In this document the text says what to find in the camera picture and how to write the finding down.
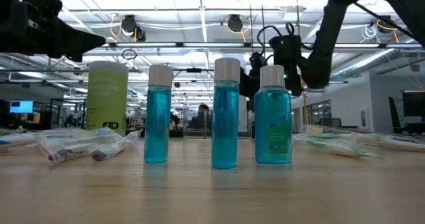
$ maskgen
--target yellow cable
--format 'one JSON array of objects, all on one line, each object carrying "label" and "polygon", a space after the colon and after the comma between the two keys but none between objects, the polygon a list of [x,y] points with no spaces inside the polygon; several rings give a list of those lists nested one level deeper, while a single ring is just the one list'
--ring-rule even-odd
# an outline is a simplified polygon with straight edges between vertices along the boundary
[{"label": "yellow cable", "polygon": [[248,27],[248,28],[246,28],[244,31],[239,31],[239,32],[234,32],[234,31],[232,31],[229,27],[228,27],[228,18],[226,19],[226,28],[231,32],[231,33],[234,33],[234,34],[241,34],[242,35],[242,38],[244,39],[244,43],[246,43],[246,39],[245,39],[245,35],[244,35],[244,33],[246,32],[246,31],[248,31],[249,29],[250,29],[250,27]]},{"label": "yellow cable", "polygon": [[241,33],[241,35],[242,35],[242,38],[244,39],[244,43],[246,43],[246,39],[245,39],[244,33]]},{"label": "yellow cable", "polygon": [[381,25],[381,20],[379,20],[379,21],[377,22],[377,25],[378,25],[380,28],[382,28],[382,29],[386,29],[386,30],[388,30],[388,31],[396,31],[396,30],[397,30],[397,29],[395,29],[395,28],[385,27],[385,26]]},{"label": "yellow cable", "polygon": [[121,21],[120,21],[120,32],[118,33],[118,35],[116,35],[116,34],[113,32],[113,30],[112,30],[112,23],[114,23],[114,18],[115,18],[115,15],[112,15],[112,20],[111,20],[111,25],[110,25],[110,27],[109,27],[109,30],[111,31],[111,34],[112,34],[113,36],[115,36],[115,37],[119,37],[119,36],[121,35],[121,29],[122,29],[122,19],[121,19]]},{"label": "yellow cable", "polygon": [[[398,35],[396,34],[395,31],[392,32],[394,34],[394,37],[396,38],[396,42],[399,43],[400,41],[398,40]],[[401,54],[403,55],[404,58],[407,58],[406,55],[404,54],[403,51],[401,51]],[[418,77],[416,77],[416,75],[413,75],[413,78],[416,80],[416,82],[418,83],[419,87],[422,90],[425,90],[424,86],[422,85],[422,83],[418,80]]]}]

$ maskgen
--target person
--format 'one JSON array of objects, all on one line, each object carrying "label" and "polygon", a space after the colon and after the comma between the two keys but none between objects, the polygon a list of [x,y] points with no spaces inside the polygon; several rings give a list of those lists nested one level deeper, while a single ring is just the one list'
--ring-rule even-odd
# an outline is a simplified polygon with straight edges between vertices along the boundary
[{"label": "person", "polygon": [[210,108],[206,105],[206,104],[201,104],[198,107],[198,116],[193,117],[191,119],[191,121],[189,121],[187,128],[192,128],[192,129],[204,129],[204,119],[205,119],[205,115],[204,112],[207,113],[207,129],[211,129],[212,126],[212,120],[211,120],[211,113],[210,113]]}]

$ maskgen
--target white bottle cap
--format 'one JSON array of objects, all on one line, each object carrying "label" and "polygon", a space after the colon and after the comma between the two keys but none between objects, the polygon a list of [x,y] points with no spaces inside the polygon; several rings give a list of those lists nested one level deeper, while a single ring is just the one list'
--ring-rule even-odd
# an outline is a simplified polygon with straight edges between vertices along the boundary
[{"label": "white bottle cap", "polygon": [[235,58],[215,60],[214,81],[240,82],[240,61]]},{"label": "white bottle cap", "polygon": [[280,65],[268,65],[260,69],[260,86],[282,86],[285,88],[285,69]]},{"label": "white bottle cap", "polygon": [[148,85],[163,85],[171,87],[173,83],[173,68],[163,64],[154,64],[149,67]]}]

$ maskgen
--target wall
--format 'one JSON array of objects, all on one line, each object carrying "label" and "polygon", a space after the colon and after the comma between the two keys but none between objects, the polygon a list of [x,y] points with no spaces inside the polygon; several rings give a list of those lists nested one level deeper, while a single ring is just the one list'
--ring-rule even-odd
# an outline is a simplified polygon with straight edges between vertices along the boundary
[{"label": "wall", "polygon": [[[367,123],[373,130],[373,109],[369,72],[364,72],[359,78],[349,78],[348,84],[330,84],[324,93],[307,94],[307,105],[331,101],[332,117],[340,118],[343,126],[361,127],[361,111],[367,110]],[[292,102],[292,108],[303,106],[303,98]]]},{"label": "wall", "polygon": [[[419,81],[422,84],[425,84],[425,78],[419,78]],[[375,124],[375,132],[385,134],[393,133],[388,96],[393,98],[402,98],[403,90],[419,90],[419,88],[403,76],[371,77],[373,122]]]},{"label": "wall", "polygon": [[2,100],[32,100],[50,104],[51,98],[63,98],[62,90],[36,83],[32,83],[30,88],[23,88],[21,84],[0,84]]}]

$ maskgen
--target blue mouthwash bottle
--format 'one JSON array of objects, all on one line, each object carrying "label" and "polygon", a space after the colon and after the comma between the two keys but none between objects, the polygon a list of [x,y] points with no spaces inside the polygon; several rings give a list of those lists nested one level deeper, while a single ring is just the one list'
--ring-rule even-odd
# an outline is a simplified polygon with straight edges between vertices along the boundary
[{"label": "blue mouthwash bottle", "polygon": [[255,95],[255,160],[262,164],[292,161],[291,95],[285,89],[284,68],[262,67]]},{"label": "blue mouthwash bottle", "polygon": [[145,162],[167,161],[173,69],[156,64],[149,68],[147,91]]},{"label": "blue mouthwash bottle", "polygon": [[219,58],[215,61],[211,152],[211,165],[214,168],[236,166],[239,75],[239,60]]}]

